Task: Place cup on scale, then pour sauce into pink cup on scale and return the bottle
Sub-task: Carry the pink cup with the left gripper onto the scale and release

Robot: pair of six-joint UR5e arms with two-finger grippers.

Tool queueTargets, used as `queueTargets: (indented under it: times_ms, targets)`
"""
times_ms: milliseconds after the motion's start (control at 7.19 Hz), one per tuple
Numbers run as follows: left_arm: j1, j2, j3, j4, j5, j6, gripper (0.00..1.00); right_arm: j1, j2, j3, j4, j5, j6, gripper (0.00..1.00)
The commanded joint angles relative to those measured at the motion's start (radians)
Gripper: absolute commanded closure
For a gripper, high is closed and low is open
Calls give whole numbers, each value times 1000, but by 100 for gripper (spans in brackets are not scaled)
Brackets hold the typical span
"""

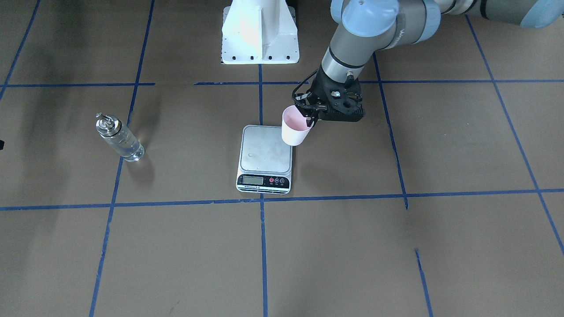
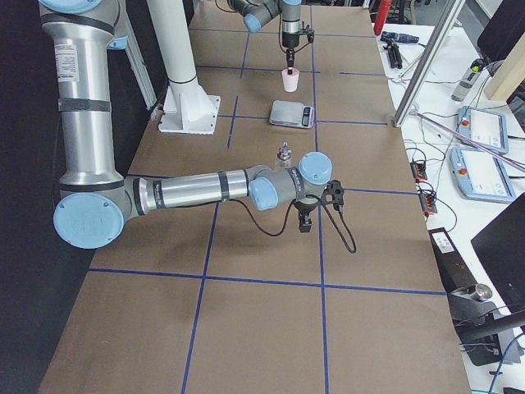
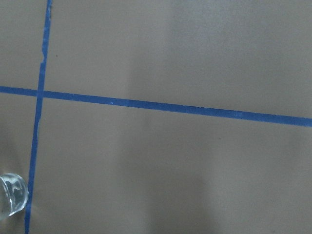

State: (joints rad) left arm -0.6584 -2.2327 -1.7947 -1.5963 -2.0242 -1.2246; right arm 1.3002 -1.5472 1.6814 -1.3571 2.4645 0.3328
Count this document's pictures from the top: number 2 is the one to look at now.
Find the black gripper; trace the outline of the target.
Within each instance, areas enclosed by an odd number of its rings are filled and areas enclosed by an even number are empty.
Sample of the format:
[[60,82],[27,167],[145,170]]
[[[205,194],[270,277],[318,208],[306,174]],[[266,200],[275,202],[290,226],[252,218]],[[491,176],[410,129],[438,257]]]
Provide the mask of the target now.
[[287,75],[293,75],[294,49],[298,46],[298,21],[281,22],[281,45],[286,49]]
[[311,212],[320,205],[319,198],[313,196],[313,202],[300,202],[295,201],[294,206],[298,210],[298,220],[299,220],[299,231],[306,232],[311,231],[312,228],[312,219],[310,217]]

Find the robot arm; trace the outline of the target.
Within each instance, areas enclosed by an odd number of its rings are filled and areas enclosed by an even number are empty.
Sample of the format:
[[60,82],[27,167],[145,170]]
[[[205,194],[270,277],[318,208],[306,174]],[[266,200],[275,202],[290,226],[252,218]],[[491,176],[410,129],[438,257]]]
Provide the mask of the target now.
[[[299,76],[293,68],[299,37],[306,35],[309,44],[314,37],[314,30],[301,25],[301,1],[227,2],[231,11],[242,15],[250,33],[281,18],[284,81]],[[147,1],[147,5],[169,81],[161,131],[212,134],[221,98],[206,94],[199,84],[183,1]],[[278,151],[282,164],[276,164],[276,170],[257,165],[150,181],[125,179],[114,161],[107,50],[127,45],[126,1],[39,1],[39,12],[43,30],[54,43],[60,94],[66,173],[59,181],[62,199],[53,224],[64,241],[97,249],[114,241],[128,220],[151,211],[231,200],[241,204],[268,236],[284,232],[292,205],[298,210],[301,232],[310,231],[310,213],[316,207],[326,210],[331,160],[311,152],[294,167],[286,145]],[[237,199],[246,196],[259,211],[289,203],[279,232],[265,231],[255,222],[247,205]]]
[[293,74],[295,49],[299,46],[300,0],[248,1],[228,0],[232,11],[242,15],[250,33],[257,33],[277,16],[281,17],[281,45],[285,48],[286,72]]

